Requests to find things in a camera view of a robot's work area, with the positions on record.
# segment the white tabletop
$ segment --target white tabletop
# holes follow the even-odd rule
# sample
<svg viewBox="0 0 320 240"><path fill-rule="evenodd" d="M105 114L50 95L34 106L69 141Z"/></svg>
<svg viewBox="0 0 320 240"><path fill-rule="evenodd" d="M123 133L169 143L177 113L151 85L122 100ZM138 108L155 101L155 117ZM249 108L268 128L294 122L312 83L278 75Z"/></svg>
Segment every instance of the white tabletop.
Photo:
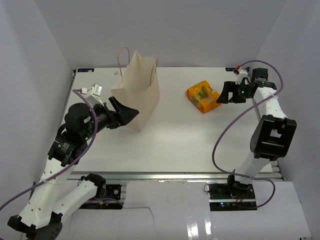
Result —
<svg viewBox="0 0 320 240"><path fill-rule="evenodd" d="M73 89L103 86L101 99L113 109L108 98L119 77L117 68L95 68L77 72ZM212 163L213 146L224 128L252 102L223 104L202 114L185 95L187 88L207 80L221 92L224 81L234 81L223 67L158 67L160 100L142 132L127 127L104 129L80 160L80 172L175 172L218 173ZM81 100L71 93L68 108ZM251 136L258 124L254 110L243 116L225 134L216 152L217 164L232 171L250 152ZM261 172L271 173L268 164Z"/></svg>
<svg viewBox="0 0 320 240"><path fill-rule="evenodd" d="M257 211L210 213L204 182L184 183L185 188L174 181L142 183L128 186L125 205L139 204L149 209L79 209L63 223L57 239L298 240L311 236L295 187L289 181L275 182L273 199ZM68 180L63 191L69 193L77 185L77 180ZM254 181L253 187L258 205L272 192L269 182ZM193 226L194 237L187 234L188 226Z"/></svg>

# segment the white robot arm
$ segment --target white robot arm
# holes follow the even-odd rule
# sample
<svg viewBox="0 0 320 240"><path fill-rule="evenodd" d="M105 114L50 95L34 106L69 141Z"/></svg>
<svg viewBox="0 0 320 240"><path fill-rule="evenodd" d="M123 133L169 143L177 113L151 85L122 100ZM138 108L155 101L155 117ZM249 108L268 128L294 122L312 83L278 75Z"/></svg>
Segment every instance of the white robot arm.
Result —
<svg viewBox="0 0 320 240"><path fill-rule="evenodd" d="M276 85L268 81L268 69L256 68L252 71L252 82L249 74L240 66L235 68L236 81L224 82L223 90L217 103L245 103L246 99L253 99L256 103L273 96L260 104L257 109L259 123L250 140L250 152L242 164L234 170L236 174L228 177L228 191L233 196L245 193L252 188L252 178L270 161L283 158L291 144L297 123L288 119L282 111L276 93Z"/></svg>
<svg viewBox="0 0 320 240"><path fill-rule="evenodd" d="M109 110L100 99L102 86L94 84L89 89L82 88L81 93L93 106L97 116L97 132L104 128L115 129L124 126L139 114L138 110L123 106L114 97L109 101L115 111ZM57 136L49 150L48 159L37 187L29 202L19 215L12 216L8 225L16 231L25 233L30 240L54 240L58 237L63 222L84 202L91 198L102 198L106 193L106 180L89 174L81 178L81 184L63 199L57 201L61 188L76 164L57 175L49 177L69 166L87 148L87 141L93 136L94 118L85 103L76 103L68 109L65 123L59 128Z"/></svg>

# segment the white wall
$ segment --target white wall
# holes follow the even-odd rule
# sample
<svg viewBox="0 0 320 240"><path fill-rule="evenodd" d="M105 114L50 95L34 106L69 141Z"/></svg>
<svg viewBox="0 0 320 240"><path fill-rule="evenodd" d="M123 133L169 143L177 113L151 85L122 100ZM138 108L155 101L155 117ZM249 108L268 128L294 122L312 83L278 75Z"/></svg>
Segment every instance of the white wall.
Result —
<svg viewBox="0 0 320 240"><path fill-rule="evenodd" d="M320 1L288 0L257 55L283 76L279 101L286 115L297 121L297 129L287 156L279 160L280 169L293 180L316 240L320 239L319 43ZM270 73L271 81L277 79Z"/></svg>
<svg viewBox="0 0 320 240"><path fill-rule="evenodd" d="M234 66L258 54L286 0L35 2L76 69L117 67L123 46L159 58L158 66Z"/></svg>
<svg viewBox="0 0 320 240"><path fill-rule="evenodd" d="M72 71L33 0L0 0L0 205L39 180ZM30 194L0 212L0 238Z"/></svg>

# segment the orange package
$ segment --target orange package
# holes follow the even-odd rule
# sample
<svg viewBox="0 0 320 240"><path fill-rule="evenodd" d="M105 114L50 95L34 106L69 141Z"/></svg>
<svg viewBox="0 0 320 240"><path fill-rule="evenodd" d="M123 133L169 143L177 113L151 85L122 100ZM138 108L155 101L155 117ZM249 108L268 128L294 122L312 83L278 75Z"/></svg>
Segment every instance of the orange package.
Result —
<svg viewBox="0 0 320 240"><path fill-rule="evenodd" d="M221 105L221 103L217 103L220 94L217 91L213 91L206 80L188 88L185 94L202 113L207 113Z"/></svg>

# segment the brown paper bag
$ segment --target brown paper bag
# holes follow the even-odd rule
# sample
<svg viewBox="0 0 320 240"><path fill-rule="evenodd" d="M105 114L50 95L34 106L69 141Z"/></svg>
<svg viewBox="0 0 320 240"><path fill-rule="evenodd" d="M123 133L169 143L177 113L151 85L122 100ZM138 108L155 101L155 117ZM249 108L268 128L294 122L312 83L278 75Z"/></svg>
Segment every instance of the brown paper bag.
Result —
<svg viewBox="0 0 320 240"><path fill-rule="evenodd" d="M126 126L141 132L160 98L158 60L154 57L142 57L135 51L122 73L119 63L119 53L122 49L128 50L130 59L129 49L121 48L117 58L121 76L111 87L111 92L121 104L139 111L139 114Z"/></svg>

